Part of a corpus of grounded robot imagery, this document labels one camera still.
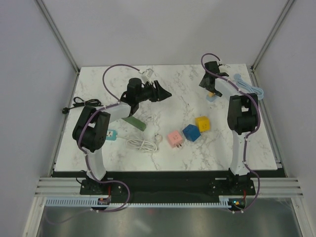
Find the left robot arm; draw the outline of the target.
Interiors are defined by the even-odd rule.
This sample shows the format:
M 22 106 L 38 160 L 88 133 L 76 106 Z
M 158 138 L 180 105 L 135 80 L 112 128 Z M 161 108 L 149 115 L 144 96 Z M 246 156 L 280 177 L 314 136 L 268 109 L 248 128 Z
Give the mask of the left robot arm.
M 72 137 L 84 153 L 87 175 L 93 179 L 93 191 L 104 194 L 108 190 L 108 181 L 103 179 L 107 171 L 103 163 L 102 147 L 106 141 L 109 124 L 134 115 L 141 102 L 160 102 L 171 96 L 172 94 L 162 88 L 157 80 L 153 83 L 142 83 L 139 78 L 131 78 L 117 103 L 100 109 L 84 106 Z

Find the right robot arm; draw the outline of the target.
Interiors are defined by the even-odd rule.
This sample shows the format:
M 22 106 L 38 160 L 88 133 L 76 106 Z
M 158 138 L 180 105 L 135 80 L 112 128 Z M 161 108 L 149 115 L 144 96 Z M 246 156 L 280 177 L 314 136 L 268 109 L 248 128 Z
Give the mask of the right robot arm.
M 227 78 L 228 74 L 220 72 L 216 61 L 202 63 L 202 66 L 205 74 L 200 87 L 225 97 L 229 102 L 227 123 L 233 134 L 233 157 L 224 188 L 235 195 L 252 186 L 251 171 L 246 161 L 247 145 L 250 135 L 258 130 L 261 123 L 258 97 L 255 93 L 242 92 Z

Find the teal power strip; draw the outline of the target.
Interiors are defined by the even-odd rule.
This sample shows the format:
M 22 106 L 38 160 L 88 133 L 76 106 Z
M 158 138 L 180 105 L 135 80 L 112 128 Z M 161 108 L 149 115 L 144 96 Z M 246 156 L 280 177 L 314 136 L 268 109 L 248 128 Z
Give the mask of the teal power strip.
M 107 131 L 106 140 L 115 141 L 117 139 L 117 132 L 115 130 L 109 129 Z

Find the blue cube plug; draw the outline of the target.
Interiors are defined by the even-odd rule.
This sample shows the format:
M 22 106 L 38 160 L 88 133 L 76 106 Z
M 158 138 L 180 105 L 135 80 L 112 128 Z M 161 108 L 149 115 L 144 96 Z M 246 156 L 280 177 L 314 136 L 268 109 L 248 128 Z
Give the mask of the blue cube plug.
M 196 125 L 189 124 L 182 130 L 187 140 L 195 142 L 200 136 L 199 128 Z

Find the yellow cube plug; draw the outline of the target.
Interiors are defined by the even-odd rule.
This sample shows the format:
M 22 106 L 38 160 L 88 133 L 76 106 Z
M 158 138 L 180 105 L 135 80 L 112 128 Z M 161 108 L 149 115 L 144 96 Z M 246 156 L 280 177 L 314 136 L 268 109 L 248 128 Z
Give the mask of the yellow cube plug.
M 196 123 L 196 126 L 198 127 L 200 132 L 209 131 L 211 128 L 210 120 L 206 116 L 201 116 L 201 117 L 195 118 L 195 123 Z

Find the pink cube socket adapter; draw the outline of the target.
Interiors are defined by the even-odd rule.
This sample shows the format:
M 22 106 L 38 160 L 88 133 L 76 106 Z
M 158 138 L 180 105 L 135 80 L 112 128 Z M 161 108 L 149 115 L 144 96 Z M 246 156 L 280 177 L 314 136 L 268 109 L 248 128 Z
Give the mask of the pink cube socket adapter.
M 182 146 L 183 138 L 179 131 L 172 131 L 167 135 L 167 140 L 171 148 L 179 148 Z

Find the light blue power strip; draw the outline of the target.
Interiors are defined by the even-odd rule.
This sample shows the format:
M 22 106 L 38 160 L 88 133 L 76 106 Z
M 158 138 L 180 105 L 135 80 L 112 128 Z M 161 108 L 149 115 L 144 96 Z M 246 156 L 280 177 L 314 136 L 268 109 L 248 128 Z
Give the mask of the light blue power strip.
M 218 96 L 207 96 L 206 97 L 208 102 L 214 102 L 217 98 L 218 98 Z

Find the green power strip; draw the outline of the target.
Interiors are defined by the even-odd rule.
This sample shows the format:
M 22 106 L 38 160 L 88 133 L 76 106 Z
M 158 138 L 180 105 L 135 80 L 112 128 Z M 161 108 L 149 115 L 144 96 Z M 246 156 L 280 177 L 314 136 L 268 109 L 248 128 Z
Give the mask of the green power strip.
M 139 119 L 135 118 L 134 116 L 130 116 L 127 118 L 122 118 L 125 122 L 129 123 L 130 125 L 134 126 L 135 128 L 139 129 L 140 131 L 145 131 L 147 125 L 140 121 Z

